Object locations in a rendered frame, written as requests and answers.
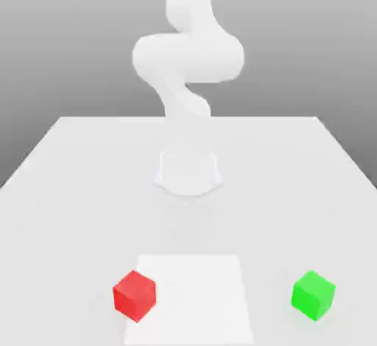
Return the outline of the small red cube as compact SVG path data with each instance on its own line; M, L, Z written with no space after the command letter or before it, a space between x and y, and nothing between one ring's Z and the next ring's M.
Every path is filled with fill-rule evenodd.
M136 270L131 270L113 287L115 309L139 322L156 304L156 283Z

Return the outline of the small green cube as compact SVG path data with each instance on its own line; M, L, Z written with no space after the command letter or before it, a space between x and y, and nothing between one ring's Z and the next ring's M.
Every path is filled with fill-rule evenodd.
M330 309L335 291L334 283L309 270L295 282L291 304L309 319L317 321Z

